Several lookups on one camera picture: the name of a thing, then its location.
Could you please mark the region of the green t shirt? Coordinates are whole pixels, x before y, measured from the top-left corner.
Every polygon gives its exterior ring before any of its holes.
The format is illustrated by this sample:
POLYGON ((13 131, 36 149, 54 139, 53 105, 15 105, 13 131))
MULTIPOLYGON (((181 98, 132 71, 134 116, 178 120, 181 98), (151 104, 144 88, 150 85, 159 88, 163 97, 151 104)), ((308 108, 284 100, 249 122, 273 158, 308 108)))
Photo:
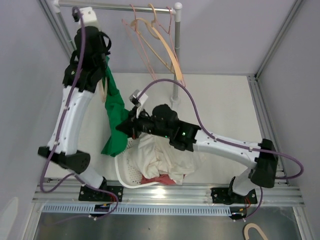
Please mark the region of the green t shirt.
POLYGON ((107 67, 105 70, 105 78, 102 80, 102 85, 106 88, 106 100, 104 107, 108 116, 110 137, 108 138, 101 154, 116 157, 122 153, 128 143, 128 136, 117 130, 116 127, 127 119, 129 111, 125 109, 120 90, 117 88, 112 71, 108 65, 110 58, 106 57, 107 67))

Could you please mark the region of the beige wooden hanger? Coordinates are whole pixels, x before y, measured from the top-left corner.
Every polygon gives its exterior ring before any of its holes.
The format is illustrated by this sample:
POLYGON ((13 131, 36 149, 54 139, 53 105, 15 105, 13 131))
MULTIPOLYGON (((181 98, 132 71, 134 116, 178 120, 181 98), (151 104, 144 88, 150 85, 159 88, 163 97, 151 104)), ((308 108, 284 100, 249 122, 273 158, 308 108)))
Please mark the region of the beige wooden hanger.
MULTIPOLYGON (((153 20, 148 21, 141 17, 136 17, 135 22, 137 23, 139 35, 141 38, 141 42, 143 43, 144 47, 148 47, 149 50, 155 55, 155 57, 163 64, 163 66, 169 70, 170 73, 174 74, 176 77, 176 81, 183 84, 184 83, 184 76, 181 71, 180 63, 178 60, 178 54, 174 50, 173 40, 171 37, 171 26, 172 26, 172 19, 173 19, 173 11, 168 7, 167 10, 169 11, 170 19, 169 19, 169 25, 168 29, 165 29, 158 21, 157 19, 157 11, 155 7, 149 3, 148 7, 151 8, 151 12, 153 13, 153 20), (166 62, 157 52, 156 50, 151 46, 151 44, 144 38, 143 34, 139 30, 139 22, 142 22, 148 32, 151 34, 151 36, 158 40, 162 46, 164 47, 169 59, 170 63, 166 62), (162 34, 159 32, 158 27, 161 27, 162 30, 169 36, 170 44, 167 43, 167 41, 164 39, 162 34)), ((130 23, 130 26, 134 26, 134 20, 130 23)))
POLYGON ((106 102, 107 94, 108 94, 108 80, 107 78, 102 78, 98 82, 99 95, 102 103, 106 102))

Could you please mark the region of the beige t shirt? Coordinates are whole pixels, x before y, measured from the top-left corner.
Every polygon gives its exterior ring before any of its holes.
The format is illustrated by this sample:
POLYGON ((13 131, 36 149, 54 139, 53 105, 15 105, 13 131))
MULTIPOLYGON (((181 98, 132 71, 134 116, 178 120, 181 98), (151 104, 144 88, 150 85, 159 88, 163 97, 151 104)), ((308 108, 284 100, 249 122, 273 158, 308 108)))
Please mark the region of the beige t shirt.
POLYGON ((167 138, 142 135, 131 152, 133 166, 147 179, 168 175, 176 185, 194 173, 204 162, 199 152, 181 151, 169 144, 167 138))

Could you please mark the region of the pink t shirt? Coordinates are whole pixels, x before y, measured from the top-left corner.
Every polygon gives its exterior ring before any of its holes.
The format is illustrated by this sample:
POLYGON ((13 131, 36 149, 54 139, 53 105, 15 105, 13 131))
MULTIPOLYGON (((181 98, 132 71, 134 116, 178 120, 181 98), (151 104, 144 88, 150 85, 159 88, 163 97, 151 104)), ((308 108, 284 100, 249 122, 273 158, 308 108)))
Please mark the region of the pink t shirt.
POLYGON ((160 183, 164 185, 175 185, 176 182, 170 179, 168 174, 161 174, 160 176, 153 177, 153 178, 146 178, 142 176, 141 184, 149 184, 149 183, 160 183))

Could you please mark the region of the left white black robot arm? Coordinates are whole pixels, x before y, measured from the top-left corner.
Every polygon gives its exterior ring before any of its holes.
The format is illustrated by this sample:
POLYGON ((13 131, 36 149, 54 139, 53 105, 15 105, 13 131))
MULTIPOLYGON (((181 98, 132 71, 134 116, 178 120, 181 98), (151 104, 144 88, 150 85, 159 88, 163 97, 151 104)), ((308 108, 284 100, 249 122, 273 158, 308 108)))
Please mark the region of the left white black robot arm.
POLYGON ((94 26, 85 26, 74 37, 76 50, 72 53, 62 81, 62 102, 53 134, 38 155, 46 159, 40 179, 43 181, 49 163, 67 170, 71 176, 90 186, 90 195, 97 201, 107 197, 104 177, 91 166, 89 153, 78 149, 78 138, 87 107, 97 86, 106 83, 107 55, 111 43, 108 36, 94 26))

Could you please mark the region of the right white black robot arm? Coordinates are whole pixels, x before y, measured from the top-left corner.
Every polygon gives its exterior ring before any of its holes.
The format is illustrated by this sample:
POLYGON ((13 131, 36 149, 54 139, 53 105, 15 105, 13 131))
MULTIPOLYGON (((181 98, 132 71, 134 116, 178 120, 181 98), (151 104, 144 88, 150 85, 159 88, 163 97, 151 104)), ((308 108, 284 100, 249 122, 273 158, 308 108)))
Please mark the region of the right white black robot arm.
POLYGON ((232 202, 240 202, 256 187, 274 187, 278 157, 271 140, 264 138, 260 143, 242 142, 214 136, 199 125, 180 120, 177 112, 167 104, 156 106, 152 114, 137 110, 134 107, 127 119, 116 126, 116 130, 133 139, 139 138, 142 133, 167 138, 177 150, 213 154, 246 166, 247 169, 229 184, 227 196, 232 202))

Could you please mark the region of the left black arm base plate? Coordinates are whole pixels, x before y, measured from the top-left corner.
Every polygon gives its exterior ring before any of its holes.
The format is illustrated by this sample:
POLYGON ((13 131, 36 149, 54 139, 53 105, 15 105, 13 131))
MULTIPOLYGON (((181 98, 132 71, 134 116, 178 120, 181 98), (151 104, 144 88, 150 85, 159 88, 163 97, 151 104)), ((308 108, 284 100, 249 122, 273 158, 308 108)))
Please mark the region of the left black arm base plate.
MULTIPOLYGON (((118 197, 118 201, 122 201, 123 186, 110 185, 106 187, 106 190, 115 194, 118 197)), ((78 200, 83 202, 115 202, 114 196, 107 193, 93 190, 87 186, 82 186, 78 195, 78 200)))

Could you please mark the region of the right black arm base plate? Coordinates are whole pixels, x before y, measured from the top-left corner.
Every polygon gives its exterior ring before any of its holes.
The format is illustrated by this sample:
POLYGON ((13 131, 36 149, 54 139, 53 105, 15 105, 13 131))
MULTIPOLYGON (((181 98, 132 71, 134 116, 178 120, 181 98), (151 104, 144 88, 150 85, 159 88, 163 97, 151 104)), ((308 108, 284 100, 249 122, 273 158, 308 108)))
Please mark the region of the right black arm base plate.
POLYGON ((253 189, 245 196, 239 195, 237 193, 231 192, 228 187, 213 187, 211 190, 211 198, 214 204, 257 204, 257 193, 253 189))

